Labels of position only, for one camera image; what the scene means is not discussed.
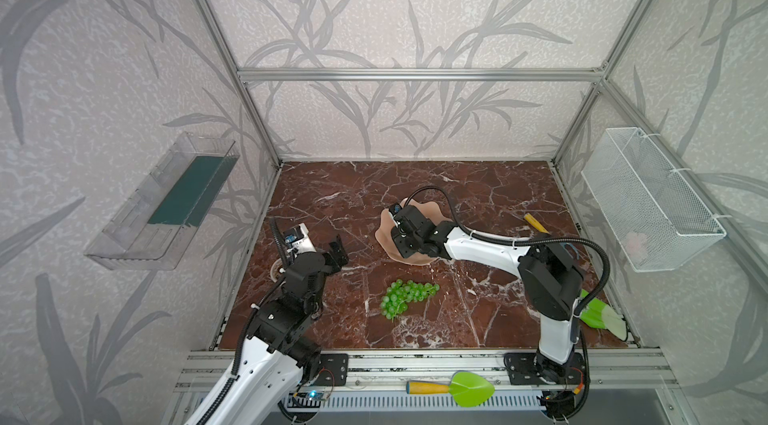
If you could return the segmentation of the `aluminium front rail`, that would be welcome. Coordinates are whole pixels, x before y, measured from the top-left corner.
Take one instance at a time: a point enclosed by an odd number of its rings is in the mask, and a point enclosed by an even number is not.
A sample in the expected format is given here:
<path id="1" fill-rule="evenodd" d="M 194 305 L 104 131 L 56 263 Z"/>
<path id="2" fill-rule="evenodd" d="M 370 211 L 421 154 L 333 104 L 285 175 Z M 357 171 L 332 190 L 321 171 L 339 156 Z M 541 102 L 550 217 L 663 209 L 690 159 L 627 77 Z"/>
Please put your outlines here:
<path id="1" fill-rule="evenodd" d="M 346 384 L 336 391 L 404 389 L 408 380 L 443 382 L 457 371 L 476 373 L 497 390 L 513 390 L 504 366 L 503 349 L 372 349 L 348 350 Z M 231 352 L 191 352 L 173 391 L 204 392 L 213 388 L 230 365 Z M 592 389 L 674 389 L 679 386 L 658 348 L 590 349 Z"/>

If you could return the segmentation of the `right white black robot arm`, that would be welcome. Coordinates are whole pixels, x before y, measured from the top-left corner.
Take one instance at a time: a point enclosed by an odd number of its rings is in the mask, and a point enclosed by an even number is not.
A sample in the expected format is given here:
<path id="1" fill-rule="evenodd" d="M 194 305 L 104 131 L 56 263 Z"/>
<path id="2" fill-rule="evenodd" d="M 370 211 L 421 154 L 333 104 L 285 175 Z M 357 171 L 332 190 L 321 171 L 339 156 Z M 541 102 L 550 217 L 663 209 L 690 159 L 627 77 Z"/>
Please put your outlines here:
<path id="1" fill-rule="evenodd" d="M 534 370 L 547 383 L 567 374 L 580 336 L 578 321 L 605 288 L 611 272 L 609 256 L 591 240 L 488 234 L 445 217 L 434 202 L 394 204 L 383 210 L 375 238 L 391 259 L 408 265 L 437 259 L 468 261 L 519 278 L 540 315 Z M 581 244 L 600 258 L 599 280 L 586 295 L 581 294 L 585 273 L 565 250 L 566 244 Z"/>

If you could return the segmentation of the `green fake grape bunch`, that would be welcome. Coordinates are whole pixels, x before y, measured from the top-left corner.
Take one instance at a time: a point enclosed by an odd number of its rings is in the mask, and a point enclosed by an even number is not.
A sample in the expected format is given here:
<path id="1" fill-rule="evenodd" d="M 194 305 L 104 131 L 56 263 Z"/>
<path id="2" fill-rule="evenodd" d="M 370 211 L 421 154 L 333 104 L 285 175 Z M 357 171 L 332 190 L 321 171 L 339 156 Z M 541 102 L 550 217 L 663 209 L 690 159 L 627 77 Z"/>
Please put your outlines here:
<path id="1" fill-rule="evenodd" d="M 397 279 L 387 288 L 380 302 L 380 312 L 388 320 L 404 314 L 409 305 L 427 301 L 440 290 L 438 284 Z"/>

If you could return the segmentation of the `small circuit board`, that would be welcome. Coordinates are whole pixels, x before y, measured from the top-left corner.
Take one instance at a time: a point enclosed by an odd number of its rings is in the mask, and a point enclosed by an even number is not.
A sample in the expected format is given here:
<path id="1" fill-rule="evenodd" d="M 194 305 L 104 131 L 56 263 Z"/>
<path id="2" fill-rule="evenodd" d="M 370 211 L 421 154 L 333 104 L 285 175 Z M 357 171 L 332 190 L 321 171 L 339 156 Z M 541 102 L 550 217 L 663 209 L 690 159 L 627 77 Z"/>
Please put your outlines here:
<path id="1" fill-rule="evenodd" d="M 294 408 L 320 408 L 330 400 L 332 391 L 311 389 L 297 391 L 289 398 L 289 404 Z"/>

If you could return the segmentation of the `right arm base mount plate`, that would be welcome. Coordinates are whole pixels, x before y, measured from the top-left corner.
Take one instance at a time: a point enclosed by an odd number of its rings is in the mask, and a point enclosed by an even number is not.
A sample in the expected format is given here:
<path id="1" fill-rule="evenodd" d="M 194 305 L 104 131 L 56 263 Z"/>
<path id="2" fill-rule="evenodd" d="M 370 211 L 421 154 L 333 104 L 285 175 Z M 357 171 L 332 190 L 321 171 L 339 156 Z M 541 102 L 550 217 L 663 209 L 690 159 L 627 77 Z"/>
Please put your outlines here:
<path id="1" fill-rule="evenodd" d="M 586 362 L 574 352 L 565 364 L 546 358 L 539 352 L 509 352 L 503 363 L 511 385 L 575 387 L 586 378 Z"/>

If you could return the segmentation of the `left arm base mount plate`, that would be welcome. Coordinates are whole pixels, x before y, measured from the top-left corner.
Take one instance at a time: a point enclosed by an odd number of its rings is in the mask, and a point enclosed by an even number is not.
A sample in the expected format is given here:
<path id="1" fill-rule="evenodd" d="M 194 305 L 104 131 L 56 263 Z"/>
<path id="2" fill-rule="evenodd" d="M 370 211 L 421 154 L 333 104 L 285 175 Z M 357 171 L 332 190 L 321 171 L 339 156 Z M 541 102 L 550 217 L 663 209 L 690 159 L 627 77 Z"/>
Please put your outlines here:
<path id="1" fill-rule="evenodd" d="M 348 354 L 320 353 L 312 357 L 304 368 L 302 384 L 321 387 L 344 386 L 348 371 Z"/>

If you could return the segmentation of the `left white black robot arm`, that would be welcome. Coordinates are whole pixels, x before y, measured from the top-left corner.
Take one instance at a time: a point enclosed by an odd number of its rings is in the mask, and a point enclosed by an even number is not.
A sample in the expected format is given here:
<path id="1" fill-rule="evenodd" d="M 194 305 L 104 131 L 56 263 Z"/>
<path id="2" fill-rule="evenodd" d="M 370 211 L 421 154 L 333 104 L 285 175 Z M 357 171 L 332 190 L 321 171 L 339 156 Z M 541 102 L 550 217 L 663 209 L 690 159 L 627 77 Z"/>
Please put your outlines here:
<path id="1" fill-rule="evenodd" d="M 305 336 L 323 312 L 326 280 L 348 265 L 339 236 L 325 250 L 305 224 L 282 232 L 270 221 L 284 273 L 252 308 L 234 358 L 189 424 L 260 424 L 288 393 L 315 379 L 321 347 Z"/>

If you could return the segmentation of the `pink object in basket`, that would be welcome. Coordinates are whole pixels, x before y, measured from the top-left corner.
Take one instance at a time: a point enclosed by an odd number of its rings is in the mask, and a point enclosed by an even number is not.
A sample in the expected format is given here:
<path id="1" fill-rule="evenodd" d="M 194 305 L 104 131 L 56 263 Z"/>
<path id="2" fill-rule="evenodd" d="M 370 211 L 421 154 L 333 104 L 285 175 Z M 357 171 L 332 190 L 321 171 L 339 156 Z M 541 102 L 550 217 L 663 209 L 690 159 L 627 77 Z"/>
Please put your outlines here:
<path id="1" fill-rule="evenodd" d="M 631 231 L 626 234 L 623 245 L 625 253 L 632 262 L 644 262 L 649 255 L 649 237 L 645 233 Z"/>

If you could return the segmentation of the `green pad in shelf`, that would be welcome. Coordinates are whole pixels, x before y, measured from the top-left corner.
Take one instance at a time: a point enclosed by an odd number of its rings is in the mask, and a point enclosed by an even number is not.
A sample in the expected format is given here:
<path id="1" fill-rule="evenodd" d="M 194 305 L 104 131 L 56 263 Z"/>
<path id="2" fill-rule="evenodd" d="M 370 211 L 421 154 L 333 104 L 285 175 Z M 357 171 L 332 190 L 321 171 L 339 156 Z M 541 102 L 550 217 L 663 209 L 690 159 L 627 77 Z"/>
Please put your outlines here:
<path id="1" fill-rule="evenodd" d="M 236 156 L 195 157 L 148 223 L 199 227 L 237 160 Z"/>

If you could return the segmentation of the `pink scalloped fruit bowl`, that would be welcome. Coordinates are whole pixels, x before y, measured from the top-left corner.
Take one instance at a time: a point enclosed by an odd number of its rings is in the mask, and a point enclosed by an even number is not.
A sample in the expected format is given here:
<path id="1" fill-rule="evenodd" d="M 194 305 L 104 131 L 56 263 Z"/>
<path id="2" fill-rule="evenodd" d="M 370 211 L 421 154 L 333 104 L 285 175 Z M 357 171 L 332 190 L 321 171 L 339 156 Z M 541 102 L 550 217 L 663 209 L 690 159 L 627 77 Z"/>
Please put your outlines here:
<path id="1" fill-rule="evenodd" d="M 456 227 L 436 202 L 402 201 L 381 212 L 375 238 L 392 260 L 423 266 L 438 259 L 452 259 L 446 243 Z"/>

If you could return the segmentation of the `clear plastic wall shelf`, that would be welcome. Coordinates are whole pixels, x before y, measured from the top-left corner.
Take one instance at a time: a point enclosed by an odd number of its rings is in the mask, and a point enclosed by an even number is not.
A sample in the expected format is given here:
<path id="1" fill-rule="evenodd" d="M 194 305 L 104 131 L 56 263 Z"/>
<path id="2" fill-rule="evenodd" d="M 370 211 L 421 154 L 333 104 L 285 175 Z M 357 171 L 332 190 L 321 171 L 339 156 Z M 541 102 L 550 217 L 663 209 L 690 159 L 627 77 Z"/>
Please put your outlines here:
<path id="1" fill-rule="evenodd" d="M 233 139 L 181 133 L 84 255 L 113 271 L 175 269 L 239 158 Z"/>

